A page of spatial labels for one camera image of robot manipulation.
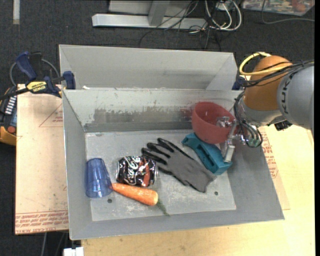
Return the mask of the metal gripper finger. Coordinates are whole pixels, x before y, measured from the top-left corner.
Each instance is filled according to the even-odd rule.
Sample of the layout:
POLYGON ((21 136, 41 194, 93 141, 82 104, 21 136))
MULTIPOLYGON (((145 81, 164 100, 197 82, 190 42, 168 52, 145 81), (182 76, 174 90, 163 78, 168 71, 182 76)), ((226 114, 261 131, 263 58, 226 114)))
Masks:
POLYGON ((223 161, 225 163, 230 163, 232 161, 232 157, 234 154, 236 146, 233 143, 232 139, 227 139, 222 147, 222 156, 223 156, 223 161))
POLYGON ((229 116, 220 116, 216 118, 216 126, 220 128, 229 128, 232 126, 232 121, 229 116))

